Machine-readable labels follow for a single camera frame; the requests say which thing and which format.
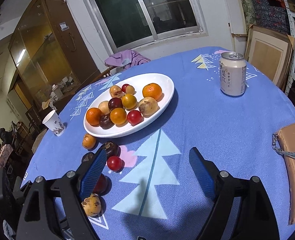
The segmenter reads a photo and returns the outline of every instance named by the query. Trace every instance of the white oval plate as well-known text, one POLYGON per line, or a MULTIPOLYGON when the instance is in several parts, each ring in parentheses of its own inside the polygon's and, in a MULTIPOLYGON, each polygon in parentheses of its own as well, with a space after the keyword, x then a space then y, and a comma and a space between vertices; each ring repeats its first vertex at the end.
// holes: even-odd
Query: white oval plate
MULTIPOLYGON (((148 118, 144 118, 144 121, 141 123, 132 126, 130 123, 126 122, 125 125, 122 125, 121 127, 118 127, 116 125, 112 126, 110 129, 102 129, 100 126, 91 126, 87 121, 86 121, 86 114, 84 116, 83 124, 85 130, 98 138, 118 138, 118 137, 123 137, 126 135, 129 135, 131 133, 135 133, 144 127, 148 126, 150 123, 152 123, 156 118, 158 118, 164 110, 167 108, 169 105, 173 94, 174 94, 174 83, 171 78, 169 78, 166 75, 159 74, 159 73, 147 73, 147 74, 142 74, 134 77, 130 77, 126 80, 123 80, 121 82, 118 82, 116 85, 119 87, 122 87, 124 84, 130 84, 131 86, 134 87, 136 93, 134 96, 136 97, 137 101, 139 102, 141 99, 143 99, 143 94, 142 94, 142 89, 144 86, 150 83, 156 83, 159 84, 160 87, 162 88, 162 92, 164 94, 163 98, 158 101, 158 105, 160 107, 159 110, 157 110, 153 115, 151 115, 148 118)), ((107 89, 104 91, 102 94, 100 94, 92 104, 90 104, 89 109, 92 107, 98 107, 98 105, 102 101, 109 101, 111 99, 110 95, 110 89, 107 89)))

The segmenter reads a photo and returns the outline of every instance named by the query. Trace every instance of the paper cup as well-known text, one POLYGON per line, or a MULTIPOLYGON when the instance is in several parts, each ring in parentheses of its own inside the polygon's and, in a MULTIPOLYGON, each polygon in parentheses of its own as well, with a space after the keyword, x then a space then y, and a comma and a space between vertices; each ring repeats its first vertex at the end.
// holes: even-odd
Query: paper cup
POLYGON ((55 110, 51 111, 42 122, 57 136, 61 136, 65 131, 65 125, 58 117, 55 110))

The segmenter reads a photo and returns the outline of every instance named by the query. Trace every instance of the window frame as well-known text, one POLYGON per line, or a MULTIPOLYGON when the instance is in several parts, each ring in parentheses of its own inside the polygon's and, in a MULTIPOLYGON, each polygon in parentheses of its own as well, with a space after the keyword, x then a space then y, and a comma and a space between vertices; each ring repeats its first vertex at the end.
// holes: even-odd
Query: window frame
POLYGON ((139 47, 148 43, 154 43, 156 41, 164 40, 167 38, 173 38, 175 36, 181 36, 181 35, 187 35, 191 33, 204 33, 206 32, 206 28, 204 28, 204 19, 202 15, 202 10, 200 7, 200 4, 198 3, 198 0, 189 0, 194 17, 196 19, 197 25, 193 27, 187 27, 187 28, 181 28, 177 30, 171 30, 164 33, 157 34, 152 22, 152 19, 149 15, 149 12, 147 10, 147 7, 145 6, 145 3, 143 0, 138 0, 138 3, 143 11, 143 14, 146 18, 146 21, 148 23, 148 26, 150 27, 150 31, 152 33, 151 36, 133 41, 131 43, 125 44, 120 47, 116 47, 114 40, 112 38, 112 35, 110 34, 110 31, 107 28, 107 25, 103 19, 103 16, 95 2, 95 0, 88 0, 91 8, 88 8, 89 12, 92 11, 97 19, 97 24, 101 27, 101 30, 103 31, 103 35, 106 38, 106 41, 108 45, 110 46, 110 49, 112 49, 113 53, 117 53, 126 49, 132 49, 135 47, 139 47))

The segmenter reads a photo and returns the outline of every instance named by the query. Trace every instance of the person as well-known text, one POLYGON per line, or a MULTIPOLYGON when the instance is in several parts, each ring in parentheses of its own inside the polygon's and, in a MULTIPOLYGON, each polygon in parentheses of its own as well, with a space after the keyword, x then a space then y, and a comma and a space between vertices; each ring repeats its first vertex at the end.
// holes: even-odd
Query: person
POLYGON ((155 16, 153 18, 153 26, 154 26, 155 31, 157 33, 163 33, 163 32, 166 32, 166 31, 170 31, 168 25, 164 21, 162 21, 160 19, 160 17, 158 17, 158 16, 155 16))
POLYGON ((12 145, 13 135, 11 132, 6 131, 5 128, 0 128, 0 139, 2 140, 2 146, 6 144, 12 145))

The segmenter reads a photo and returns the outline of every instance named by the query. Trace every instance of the window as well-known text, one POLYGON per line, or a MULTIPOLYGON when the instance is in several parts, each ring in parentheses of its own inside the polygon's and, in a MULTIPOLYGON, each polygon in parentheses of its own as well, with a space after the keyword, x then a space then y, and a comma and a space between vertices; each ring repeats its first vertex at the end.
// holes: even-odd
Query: window
POLYGON ((190 0, 90 0, 114 52, 202 31, 190 0))

